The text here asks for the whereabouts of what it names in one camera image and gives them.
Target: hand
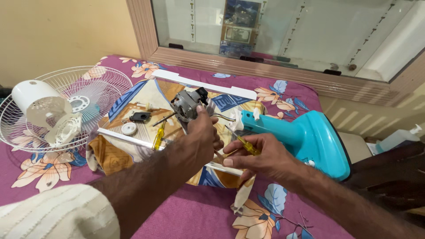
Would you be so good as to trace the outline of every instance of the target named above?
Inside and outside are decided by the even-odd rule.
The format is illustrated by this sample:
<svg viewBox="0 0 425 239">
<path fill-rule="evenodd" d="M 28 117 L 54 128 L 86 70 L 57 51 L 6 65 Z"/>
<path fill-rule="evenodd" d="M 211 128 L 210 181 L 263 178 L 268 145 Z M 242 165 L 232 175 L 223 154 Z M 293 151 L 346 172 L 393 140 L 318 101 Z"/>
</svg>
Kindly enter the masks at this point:
<svg viewBox="0 0 425 239">
<path fill-rule="evenodd" d="M 204 164 L 206 164 L 213 159 L 214 150 L 220 150 L 224 147 L 224 142 L 220 140 L 217 129 L 213 126 L 218 122 L 218 118 L 210 118 L 206 109 L 201 105 L 196 107 L 196 112 L 198 117 L 187 125 L 187 136 L 199 144 L 199 150 L 206 151 L 202 153 L 211 155 L 211 157 L 208 156 L 202 159 Z"/>
<path fill-rule="evenodd" d="M 309 166 L 294 158 L 273 134 L 255 134 L 243 138 L 260 150 L 261 154 L 259 156 L 250 155 L 243 148 L 242 142 L 235 140 L 223 149 L 225 154 L 235 151 L 223 161 L 224 166 L 248 169 L 241 176 L 243 180 L 261 172 L 288 190 L 297 190 L 297 181 Z"/>
</svg>

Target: white bottle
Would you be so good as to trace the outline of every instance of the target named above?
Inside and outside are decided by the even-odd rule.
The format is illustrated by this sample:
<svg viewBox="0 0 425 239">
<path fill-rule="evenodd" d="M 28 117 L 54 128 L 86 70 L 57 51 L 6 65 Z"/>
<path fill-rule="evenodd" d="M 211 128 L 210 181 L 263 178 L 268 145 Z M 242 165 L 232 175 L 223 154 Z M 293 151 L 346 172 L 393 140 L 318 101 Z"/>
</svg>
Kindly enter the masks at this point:
<svg viewBox="0 0 425 239">
<path fill-rule="evenodd" d="M 383 141 L 376 144 L 376 149 L 378 153 L 388 151 L 393 148 L 398 148 L 400 146 L 405 146 L 416 141 L 420 141 L 419 137 L 416 136 L 422 128 L 419 125 L 416 125 L 416 128 L 411 130 L 399 129 L 394 132 L 392 135 L 386 137 Z"/>
</svg>

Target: wire fan grill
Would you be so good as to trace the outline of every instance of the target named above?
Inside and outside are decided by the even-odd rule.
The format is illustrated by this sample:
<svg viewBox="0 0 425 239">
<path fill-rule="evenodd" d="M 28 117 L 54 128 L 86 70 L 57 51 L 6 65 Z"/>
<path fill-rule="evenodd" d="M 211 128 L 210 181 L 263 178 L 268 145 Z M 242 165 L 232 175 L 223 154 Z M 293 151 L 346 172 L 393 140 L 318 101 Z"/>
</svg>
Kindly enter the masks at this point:
<svg viewBox="0 0 425 239">
<path fill-rule="evenodd" d="M 105 116 L 115 101 L 133 85 L 122 72 L 103 66 L 79 66 L 42 75 L 41 80 L 67 99 L 73 113 L 82 114 L 81 133 L 68 144 L 54 148 L 44 139 L 47 128 L 27 122 L 25 115 L 9 95 L 0 104 L 0 139 L 28 152 L 53 152 L 85 146 L 89 133 Z M 52 116 L 46 122 L 53 127 L 60 119 Z"/>
</svg>

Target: beige wall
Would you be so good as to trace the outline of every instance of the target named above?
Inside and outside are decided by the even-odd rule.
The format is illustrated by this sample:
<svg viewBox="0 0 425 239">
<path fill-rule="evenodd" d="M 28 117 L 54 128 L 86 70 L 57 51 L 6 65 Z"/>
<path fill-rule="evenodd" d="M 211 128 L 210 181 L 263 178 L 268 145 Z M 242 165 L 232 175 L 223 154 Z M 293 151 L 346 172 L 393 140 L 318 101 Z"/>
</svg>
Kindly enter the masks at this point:
<svg viewBox="0 0 425 239">
<path fill-rule="evenodd" d="M 14 86 L 102 56 L 139 57 L 125 0 L 4 1 L 0 8 L 0 84 Z M 320 97 L 342 132 L 385 138 L 414 124 L 425 128 L 425 85 L 397 108 Z"/>
<path fill-rule="evenodd" d="M 319 99 L 323 112 L 341 132 L 384 139 L 397 129 L 410 130 L 418 124 L 424 129 L 419 136 L 425 134 L 425 84 L 394 108 L 330 97 Z"/>
<path fill-rule="evenodd" d="M 0 84 L 18 82 L 105 55 L 139 57 L 125 0 L 2 1 Z"/>
</svg>

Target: picture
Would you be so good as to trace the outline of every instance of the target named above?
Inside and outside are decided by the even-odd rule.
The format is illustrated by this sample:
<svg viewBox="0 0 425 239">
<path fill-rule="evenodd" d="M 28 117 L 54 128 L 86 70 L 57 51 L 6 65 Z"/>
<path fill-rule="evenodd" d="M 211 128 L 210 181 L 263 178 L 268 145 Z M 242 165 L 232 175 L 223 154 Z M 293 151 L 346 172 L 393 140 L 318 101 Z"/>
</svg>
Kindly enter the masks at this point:
<svg viewBox="0 0 425 239">
<path fill-rule="evenodd" d="M 239 58 L 241 56 L 250 56 L 252 52 L 252 45 L 243 43 L 233 43 L 228 41 L 221 41 L 219 54 L 228 57 Z"/>
<path fill-rule="evenodd" d="M 244 27 L 255 27 L 261 3 L 227 0 L 224 23 Z"/>
<path fill-rule="evenodd" d="M 226 26 L 226 34 L 224 35 L 224 39 L 240 43 L 249 43 L 251 38 L 251 31 L 251 28 Z"/>
</svg>

